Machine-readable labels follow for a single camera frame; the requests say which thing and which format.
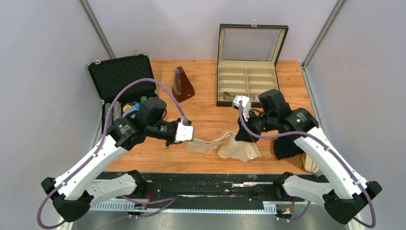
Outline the beige underwear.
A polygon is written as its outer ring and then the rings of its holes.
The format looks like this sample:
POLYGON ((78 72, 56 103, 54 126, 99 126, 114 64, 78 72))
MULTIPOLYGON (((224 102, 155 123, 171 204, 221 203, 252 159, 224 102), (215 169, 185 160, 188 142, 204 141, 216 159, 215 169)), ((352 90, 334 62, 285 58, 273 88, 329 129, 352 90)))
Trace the beige underwear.
POLYGON ((260 151, 256 144, 236 141, 235 137, 234 132, 226 132, 212 141, 195 138, 187 144, 186 148, 199 153, 214 151, 222 159, 236 159, 242 162, 260 157, 260 151))

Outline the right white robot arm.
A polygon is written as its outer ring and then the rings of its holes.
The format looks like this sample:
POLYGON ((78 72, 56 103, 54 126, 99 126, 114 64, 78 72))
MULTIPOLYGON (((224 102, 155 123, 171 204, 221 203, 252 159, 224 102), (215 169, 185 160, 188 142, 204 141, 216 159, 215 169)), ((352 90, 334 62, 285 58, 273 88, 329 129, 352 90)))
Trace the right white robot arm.
POLYGON ((273 182, 275 197, 279 200, 299 197, 321 205, 341 224, 357 220, 357 215, 369 207, 372 221, 368 228, 374 228, 376 214, 372 200, 382 191, 380 184, 356 172, 336 151, 311 113, 304 108, 291 109, 279 90, 265 91, 258 99, 262 107, 259 113, 248 97, 238 95, 233 99, 239 115, 236 140, 255 143, 264 139, 266 132, 275 130, 277 134, 272 139, 277 159, 305 154, 327 179, 318 183, 285 172, 273 182))

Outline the olive green white underwear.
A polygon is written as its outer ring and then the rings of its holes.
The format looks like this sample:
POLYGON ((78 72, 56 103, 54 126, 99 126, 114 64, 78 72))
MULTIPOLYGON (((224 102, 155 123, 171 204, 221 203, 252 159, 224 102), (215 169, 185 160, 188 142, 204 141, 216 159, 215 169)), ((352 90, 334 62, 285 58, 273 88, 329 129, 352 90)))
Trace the olive green white underwear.
POLYGON ((230 93, 230 92, 223 92, 223 101, 239 101, 239 95, 235 94, 235 93, 230 93))

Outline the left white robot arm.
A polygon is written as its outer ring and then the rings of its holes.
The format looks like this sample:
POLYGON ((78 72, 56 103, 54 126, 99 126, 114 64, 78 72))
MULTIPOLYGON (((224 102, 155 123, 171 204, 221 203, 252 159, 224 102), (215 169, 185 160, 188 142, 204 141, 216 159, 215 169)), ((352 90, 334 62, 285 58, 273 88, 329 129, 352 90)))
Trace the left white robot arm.
POLYGON ((96 178, 117 158, 147 137, 165 140, 166 146, 193 140, 194 128, 185 118, 164 120, 166 103, 152 97, 138 110, 115 120, 107 135, 70 170, 57 178, 41 182, 57 213, 66 221, 83 217, 91 207, 119 196, 141 198, 147 193, 147 181, 137 170, 120 177, 97 181, 96 178))

